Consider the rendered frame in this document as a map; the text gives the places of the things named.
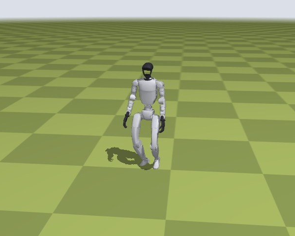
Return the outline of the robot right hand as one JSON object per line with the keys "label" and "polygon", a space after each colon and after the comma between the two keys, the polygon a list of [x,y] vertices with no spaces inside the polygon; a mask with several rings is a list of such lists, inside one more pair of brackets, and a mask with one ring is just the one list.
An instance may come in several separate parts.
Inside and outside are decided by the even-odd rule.
{"label": "robot right hand", "polygon": [[126,121],[127,121],[127,118],[129,117],[129,111],[128,112],[126,112],[126,114],[125,114],[125,118],[124,118],[124,120],[123,120],[123,126],[124,126],[124,128],[127,128],[127,126],[126,126]]}

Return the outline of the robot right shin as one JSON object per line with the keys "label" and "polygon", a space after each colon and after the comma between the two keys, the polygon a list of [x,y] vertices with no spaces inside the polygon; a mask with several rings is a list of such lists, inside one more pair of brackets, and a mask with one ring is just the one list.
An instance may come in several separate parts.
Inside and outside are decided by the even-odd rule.
{"label": "robot right shin", "polygon": [[142,160],[147,161],[147,158],[145,156],[145,152],[144,152],[144,147],[143,145],[141,145],[140,147],[135,147],[133,145],[134,150],[136,151],[136,153],[141,157]]}

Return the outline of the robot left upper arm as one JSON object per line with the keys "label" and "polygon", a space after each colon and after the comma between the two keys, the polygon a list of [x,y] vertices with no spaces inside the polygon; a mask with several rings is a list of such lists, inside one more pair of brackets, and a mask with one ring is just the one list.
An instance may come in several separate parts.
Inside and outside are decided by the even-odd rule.
{"label": "robot left upper arm", "polygon": [[163,104],[163,98],[165,98],[165,90],[164,90],[164,83],[162,81],[156,81],[156,86],[159,88],[159,96],[158,99],[159,104]]}

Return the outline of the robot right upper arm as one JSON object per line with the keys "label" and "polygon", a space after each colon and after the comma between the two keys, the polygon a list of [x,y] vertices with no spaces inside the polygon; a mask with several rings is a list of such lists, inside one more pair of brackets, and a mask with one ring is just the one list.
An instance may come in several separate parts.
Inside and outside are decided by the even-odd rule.
{"label": "robot right upper arm", "polygon": [[138,89],[138,82],[140,79],[136,79],[133,81],[132,83],[132,89],[131,89],[131,96],[130,96],[130,100],[135,101],[136,100],[136,92]]}

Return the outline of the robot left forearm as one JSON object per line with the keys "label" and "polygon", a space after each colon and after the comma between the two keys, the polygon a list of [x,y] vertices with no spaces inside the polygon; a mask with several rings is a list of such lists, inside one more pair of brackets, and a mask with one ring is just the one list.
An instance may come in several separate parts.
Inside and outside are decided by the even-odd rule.
{"label": "robot left forearm", "polygon": [[164,119],[166,118],[165,117],[165,107],[166,107],[166,101],[165,101],[165,98],[163,98],[163,104],[160,105],[160,119],[161,119],[161,116],[163,116]]}

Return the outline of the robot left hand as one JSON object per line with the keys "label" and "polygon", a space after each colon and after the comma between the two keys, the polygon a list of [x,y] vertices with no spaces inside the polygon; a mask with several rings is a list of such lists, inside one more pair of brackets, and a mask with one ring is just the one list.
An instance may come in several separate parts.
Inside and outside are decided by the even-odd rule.
{"label": "robot left hand", "polygon": [[[159,131],[159,133],[162,133],[163,131],[164,131],[164,127],[165,127],[165,119],[164,119],[164,117],[163,116],[161,116],[161,126],[160,126],[160,128],[161,128],[161,131]],[[160,129],[159,128],[159,129]]]}

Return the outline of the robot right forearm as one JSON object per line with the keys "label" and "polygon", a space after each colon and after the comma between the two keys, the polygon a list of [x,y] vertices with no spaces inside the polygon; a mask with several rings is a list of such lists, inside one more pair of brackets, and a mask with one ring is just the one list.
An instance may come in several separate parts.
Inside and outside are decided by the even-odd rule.
{"label": "robot right forearm", "polygon": [[[131,95],[130,95],[131,96]],[[133,104],[134,102],[133,101],[130,101],[130,97],[129,97],[129,101],[128,101],[128,106],[127,106],[127,111],[126,112],[130,112],[129,115],[131,115],[131,111],[132,111],[132,108],[133,108]]]}

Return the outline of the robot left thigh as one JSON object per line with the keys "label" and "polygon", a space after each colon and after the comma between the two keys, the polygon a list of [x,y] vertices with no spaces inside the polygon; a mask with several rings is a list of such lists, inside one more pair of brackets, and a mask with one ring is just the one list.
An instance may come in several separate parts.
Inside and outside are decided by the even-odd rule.
{"label": "robot left thigh", "polygon": [[160,123],[161,123],[160,116],[157,114],[153,114],[152,120],[151,120],[151,143],[150,143],[151,150],[156,151],[155,147],[157,147],[157,143],[158,143]]}

